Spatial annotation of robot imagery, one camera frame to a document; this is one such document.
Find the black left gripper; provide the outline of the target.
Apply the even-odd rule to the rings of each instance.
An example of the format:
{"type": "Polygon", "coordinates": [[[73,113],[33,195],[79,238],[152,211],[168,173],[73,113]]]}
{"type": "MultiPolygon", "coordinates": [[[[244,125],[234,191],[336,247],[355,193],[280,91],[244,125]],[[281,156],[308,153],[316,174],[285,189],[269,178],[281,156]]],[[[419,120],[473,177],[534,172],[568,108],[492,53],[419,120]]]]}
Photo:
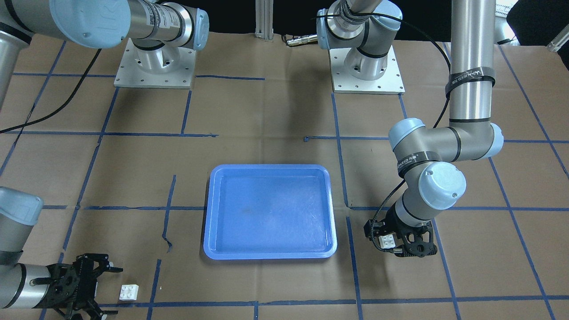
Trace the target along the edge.
{"type": "Polygon", "coordinates": [[[392,252],[397,257],[425,257],[438,253],[434,244],[433,225],[431,221],[412,227],[400,220],[394,207],[388,209],[385,216],[385,233],[380,233],[384,223],[368,220],[368,239],[376,249],[382,252],[392,252]],[[392,248],[392,235],[395,234],[402,244],[392,248]]]}

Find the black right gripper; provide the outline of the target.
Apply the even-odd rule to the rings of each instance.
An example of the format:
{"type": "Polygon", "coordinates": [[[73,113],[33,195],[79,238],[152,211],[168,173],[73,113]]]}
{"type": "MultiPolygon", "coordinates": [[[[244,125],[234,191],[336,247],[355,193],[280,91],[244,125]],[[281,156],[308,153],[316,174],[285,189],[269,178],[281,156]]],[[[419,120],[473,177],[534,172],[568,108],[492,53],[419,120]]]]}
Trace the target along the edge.
{"type": "Polygon", "coordinates": [[[122,268],[114,267],[108,254],[85,253],[76,257],[72,264],[51,264],[48,289],[42,299],[42,308],[55,308],[64,320],[83,320],[81,311],[90,320],[106,320],[116,315],[116,310],[102,310],[94,300],[97,277],[104,272],[120,273],[122,268]]]}

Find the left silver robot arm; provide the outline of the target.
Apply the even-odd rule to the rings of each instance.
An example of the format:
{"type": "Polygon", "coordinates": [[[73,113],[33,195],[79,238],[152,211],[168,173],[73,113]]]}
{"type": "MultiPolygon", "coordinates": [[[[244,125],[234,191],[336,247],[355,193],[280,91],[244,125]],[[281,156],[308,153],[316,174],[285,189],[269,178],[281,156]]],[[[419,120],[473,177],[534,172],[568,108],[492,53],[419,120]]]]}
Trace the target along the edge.
{"type": "MultiPolygon", "coordinates": [[[[377,250],[397,257],[437,253],[432,220],[464,194],[467,181],[453,163],[495,156],[504,143],[491,122],[493,0],[453,0],[451,55],[445,106],[449,125],[429,129],[419,118],[405,118],[389,131],[398,176],[407,189],[388,209],[364,225],[377,250]]],[[[388,69],[388,54],[400,30],[402,12],[388,0],[336,0],[316,16],[322,49],[347,49],[344,69],[351,77],[375,84],[388,69]]]]}

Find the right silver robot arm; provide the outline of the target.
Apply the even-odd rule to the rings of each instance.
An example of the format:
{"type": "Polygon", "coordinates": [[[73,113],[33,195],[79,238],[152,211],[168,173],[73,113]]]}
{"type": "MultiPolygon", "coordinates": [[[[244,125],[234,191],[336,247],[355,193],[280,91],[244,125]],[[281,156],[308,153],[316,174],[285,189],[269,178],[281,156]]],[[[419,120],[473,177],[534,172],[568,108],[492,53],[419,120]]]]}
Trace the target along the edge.
{"type": "MultiPolygon", "coordinates": [[[[1,101],[22,51],[38,35],[61,43],[48,72],[47,86],[67,44],[93,51],[94,57],[60,107],[36,120],[40,88],[26,121],[1,130],[15,133],[17,145],[26,127],[54,117],[67,107],[104,49],[126,43],[114,84],[121,88],[186,89],[194,77],[195,53],[205,48],[209,16],[173,0],[3,0],[1,2],[1,101]]],[[[106,254],[83,254],[71,264],[34,265],[20,261],[24,246],[44,208],[44,200],[14,185],[1,186],[1,309],[52,308],[63,319],[81,319],[86,311],[103,320],[94,300],[97,278],[119,273],[106,254]]]]}

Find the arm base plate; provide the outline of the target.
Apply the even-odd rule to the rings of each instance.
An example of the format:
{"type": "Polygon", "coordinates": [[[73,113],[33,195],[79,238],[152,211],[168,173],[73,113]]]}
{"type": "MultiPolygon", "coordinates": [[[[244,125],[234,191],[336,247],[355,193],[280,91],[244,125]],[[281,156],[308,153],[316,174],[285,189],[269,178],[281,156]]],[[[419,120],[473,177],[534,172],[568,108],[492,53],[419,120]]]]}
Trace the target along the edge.
{"type": "Polygon", "coordinates": [[[329,49],[329,60],[335,93],[398,95],[406,91],[393,47],[377,59],[357,48],[329,49]]]}
{"type": "Polygon", "coordinates": [[[114,86],[122,88],[190,89],[197,51],[129,39],[114,86]]]}

